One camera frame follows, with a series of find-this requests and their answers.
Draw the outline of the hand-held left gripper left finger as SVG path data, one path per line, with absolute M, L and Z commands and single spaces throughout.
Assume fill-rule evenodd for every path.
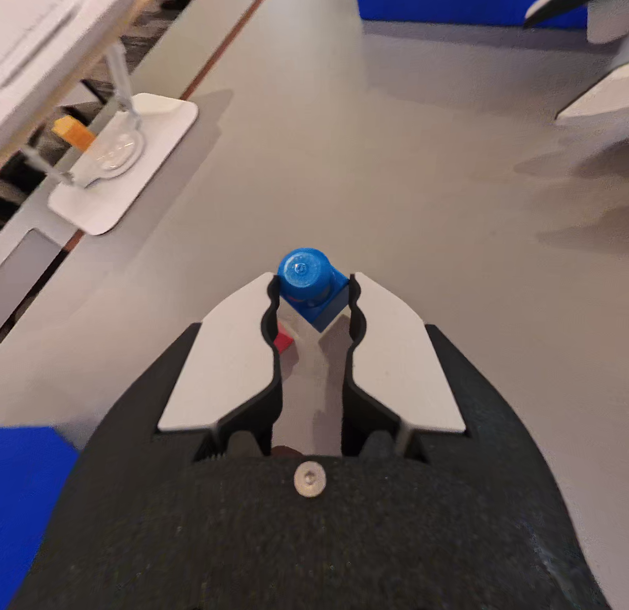
M 158 422 L 162 433 L 265 434 L 282 410 L 279 277 L 262 274 L 214 307 Z

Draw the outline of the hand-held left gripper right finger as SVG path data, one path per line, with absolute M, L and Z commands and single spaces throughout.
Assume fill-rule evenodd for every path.
M 462 434 L 466 424 L 423 319 L 362 272 L 349 282 L 343 416 L 362 434 Z

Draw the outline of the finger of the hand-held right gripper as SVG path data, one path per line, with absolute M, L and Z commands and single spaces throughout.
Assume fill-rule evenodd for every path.
M 628 64 L 622 64 L 599 79 L 555 116 L 557 124 L 614 115 L 628 109 Z
M 610 43 L 628 35 L 628 0 L 536 0 L 526 11 L 525 27 L 538 26 L 583 6 L 590 43 Z

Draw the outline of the blue toy block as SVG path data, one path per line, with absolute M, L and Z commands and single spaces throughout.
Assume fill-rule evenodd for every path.
M 349 303 L 349 278 L 318 249 L 301 247 L 279 263 L 280 295 L 323 333 Z

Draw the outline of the blue plastic bin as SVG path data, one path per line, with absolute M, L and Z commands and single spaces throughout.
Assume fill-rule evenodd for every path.
M 78 458 L 52 427 L 1 428 L 1 608 L 25 578 Z
M 357 0 L 366 21 L 516 26 L 536 0 Z

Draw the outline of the white document stand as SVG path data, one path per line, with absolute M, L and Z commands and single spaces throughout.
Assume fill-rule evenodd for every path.
M 118 110 L 68 172 L 49 164 L 32 147 L 21 152 L 57 182 L 48 208 L 90 236 L 112 230 L 196 122 L 195 103 L 171 97 L 132 95 L 121 41 L 105 54 Z

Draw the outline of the small orange cube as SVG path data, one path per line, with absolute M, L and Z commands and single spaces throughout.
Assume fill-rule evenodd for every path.
M 66 115 L 53 122 L 52 131 L 71 147 L 85 153 L 95 142 L 97 135 L 73 116 Z

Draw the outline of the printed instruction sheet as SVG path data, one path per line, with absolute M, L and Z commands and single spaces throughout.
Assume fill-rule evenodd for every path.
M 55 90 L 135 0 L 1 0 L 1 121 Z

